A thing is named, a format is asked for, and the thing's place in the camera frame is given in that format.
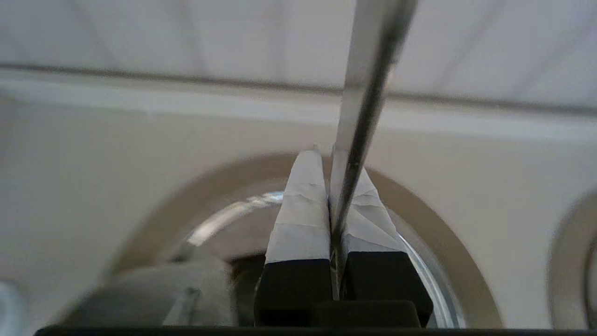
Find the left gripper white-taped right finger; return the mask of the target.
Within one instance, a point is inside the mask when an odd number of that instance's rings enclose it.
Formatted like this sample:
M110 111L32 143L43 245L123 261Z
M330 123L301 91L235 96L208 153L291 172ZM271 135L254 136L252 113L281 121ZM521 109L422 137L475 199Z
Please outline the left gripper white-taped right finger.
M345 218L340 260L341 300L407 301L427 327L433 300L366 170Z

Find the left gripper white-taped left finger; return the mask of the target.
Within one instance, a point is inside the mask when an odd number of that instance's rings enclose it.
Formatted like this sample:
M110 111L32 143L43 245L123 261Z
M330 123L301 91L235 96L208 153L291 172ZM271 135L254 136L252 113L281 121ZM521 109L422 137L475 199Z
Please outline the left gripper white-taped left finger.
M309 327L311 310L333 298L331 234L322 157L301 151L271 230L254 300L259 327Z

